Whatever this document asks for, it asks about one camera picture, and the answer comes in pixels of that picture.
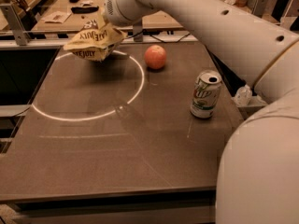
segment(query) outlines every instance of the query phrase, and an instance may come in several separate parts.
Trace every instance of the table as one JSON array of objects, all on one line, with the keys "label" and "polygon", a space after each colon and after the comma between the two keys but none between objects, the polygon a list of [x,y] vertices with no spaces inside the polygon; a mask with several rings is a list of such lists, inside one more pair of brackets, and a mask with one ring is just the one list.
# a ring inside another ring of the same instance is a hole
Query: table
[{"label": "table", "polygon": [[[77,3],[70,3],[68,0],[57,0],[48,10],[43,14],[43,17],[55,11],[72,13],[71,7],[80,6],[80,2],[87,0],[79,0]],[[105,0],[93,0],[93,6],[104,8]],[[39,21],[33,28],[33,31],[79,31],[82,29],[87,21],[97,19],[97,12],[89,14],[72,14],[64,23],[45,23]],[[159,11],[155,14],[145,16],[143,18],[143,27],[147,30],[182,30],[182,26],[168,14]],[[131,31],[132,26],[122,27],[123,31]]]},{"label": "table", "polygon": [[148,46],[121,44],[102,63],[60,50],[0,154],[0,203],[31,223],[214,220],[221,153],[243,119],[224,85],[211,119],[191,114],[195,78],[215,70],[200,42],[161,44],[160,71],[143,62]]}]

